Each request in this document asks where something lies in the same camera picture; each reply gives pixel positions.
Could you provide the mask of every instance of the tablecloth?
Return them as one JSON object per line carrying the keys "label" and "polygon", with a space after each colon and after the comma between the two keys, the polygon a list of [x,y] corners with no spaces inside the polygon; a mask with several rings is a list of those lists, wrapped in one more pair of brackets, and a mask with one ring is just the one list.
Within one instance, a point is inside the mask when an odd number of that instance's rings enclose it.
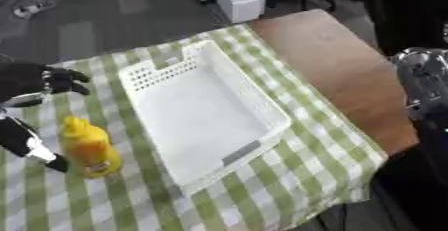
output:
{"label": "tablecloth", "polygon": [[[147,59],[166,67],[173,63],[163,56],[203,39],[215,40],[293,125],[273,150],[186,197],[154,152],[117,73]],[[106,178],[84,179],[74,168],[61,174],[1,150],[0,230],[281,230],[332,205],[367,200],[368,183],[386,160],[377,144],[246,25],[62,65],[92,77],[91,96],[52,96],[10,114],[36,127],[59,153],[63,117],[88,118],[108,131],[123,167]]]}

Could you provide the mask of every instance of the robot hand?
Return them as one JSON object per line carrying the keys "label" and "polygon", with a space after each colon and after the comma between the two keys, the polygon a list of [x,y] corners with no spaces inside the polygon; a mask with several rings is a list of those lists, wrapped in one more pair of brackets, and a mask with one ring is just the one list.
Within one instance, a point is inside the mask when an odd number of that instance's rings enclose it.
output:
{"label": "robot hand", "polygon": [[88,95],[79,82],[89,82],[82,73],[33,63],[0,63],[0,107],[28,107],[42,103],[48,94],[74,91]]}
{"label": "robot hand", "polygon": [[90,79],[82,73],[32,63],[0,63],[0,145],[19,157],[34,158],[47,167],[66,172],[68,162],[49,151],[26,123],[7,116],[7,107],[41,104],[48,94],[74,91],[88,95],[77,83]]}

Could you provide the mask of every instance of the floor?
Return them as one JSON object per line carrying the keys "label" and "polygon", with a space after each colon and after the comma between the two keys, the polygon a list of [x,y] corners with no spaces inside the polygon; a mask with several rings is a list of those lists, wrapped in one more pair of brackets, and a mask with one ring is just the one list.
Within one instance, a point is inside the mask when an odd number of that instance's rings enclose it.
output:
{"label": "floor", "polygon": [[[54,9],[29,20],[11,13],[29,0],[0,0],[0,53],[18,61],[42,64],[86,58],[102,53],[148,46],[229,26],[215,3],[197,0],[49,0]],[[337,0],[333,15],[358,37],[375,47],[373,27],[362,4]],[[296,3],[267,9],[263,18],[300,11]],[[338,230],[340,208],[322,214],[329,230]],[[323,230],[312,220],[296,231]],[[347,231],[413,231],[393,200],[380,188],[372,200],[348,206]]]}

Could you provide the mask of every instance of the white plastic basket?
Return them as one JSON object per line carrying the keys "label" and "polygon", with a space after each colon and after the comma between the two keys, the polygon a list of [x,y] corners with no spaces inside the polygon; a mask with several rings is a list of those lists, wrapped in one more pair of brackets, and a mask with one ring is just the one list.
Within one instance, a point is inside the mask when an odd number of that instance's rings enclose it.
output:
{"label": "white plastic basket", "polygon": [[182,56],[119,75],[169,174],[192,195],[278,144],[291,120],[215,42],[186,46]]}

